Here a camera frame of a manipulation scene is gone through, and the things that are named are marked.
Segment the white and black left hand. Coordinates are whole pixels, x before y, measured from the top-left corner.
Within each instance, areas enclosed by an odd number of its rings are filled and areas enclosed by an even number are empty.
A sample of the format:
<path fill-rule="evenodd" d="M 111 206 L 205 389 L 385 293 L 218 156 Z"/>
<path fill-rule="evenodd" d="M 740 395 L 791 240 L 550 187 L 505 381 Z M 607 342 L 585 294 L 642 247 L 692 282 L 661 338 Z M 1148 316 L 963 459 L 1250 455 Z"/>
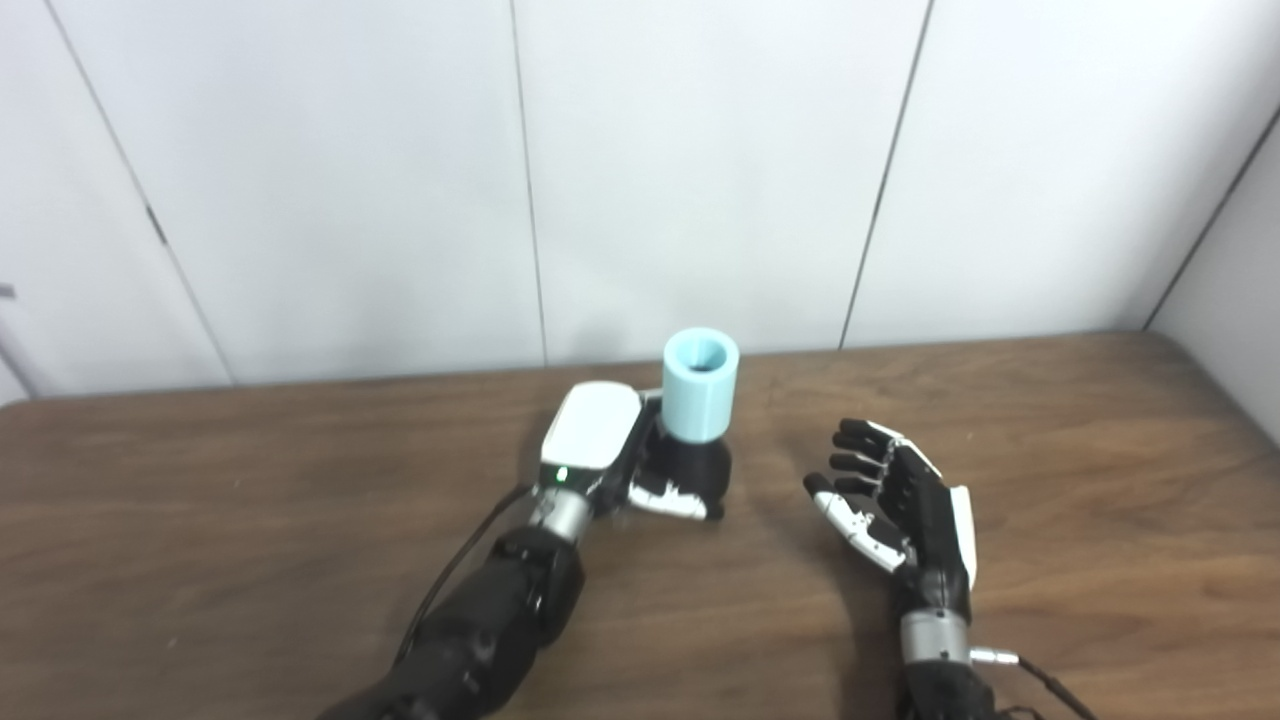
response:
<path fill-rule="evenodd" d="M 622 509 L 718 521 L 731 474 L 733 389 L 573 386 L 541 442 L 531 523 L 568 541 Z"/>

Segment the white and black right hand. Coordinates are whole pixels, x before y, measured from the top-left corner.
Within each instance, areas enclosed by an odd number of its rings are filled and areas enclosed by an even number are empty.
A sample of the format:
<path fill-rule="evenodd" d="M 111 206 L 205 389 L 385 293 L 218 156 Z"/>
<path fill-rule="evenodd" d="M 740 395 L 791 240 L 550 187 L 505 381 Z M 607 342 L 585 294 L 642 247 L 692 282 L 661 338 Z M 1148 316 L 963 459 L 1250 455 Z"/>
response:
<path fill-rule="evenodd" d="M 972 623 L 977 542 L 966 488 L 947 486 L 906 436 L 845 418 L 832 436 L 829 479 L 803 479 L 820 515 L 864 559 L 893 578 L 893 606 L 954 612 Z"/>

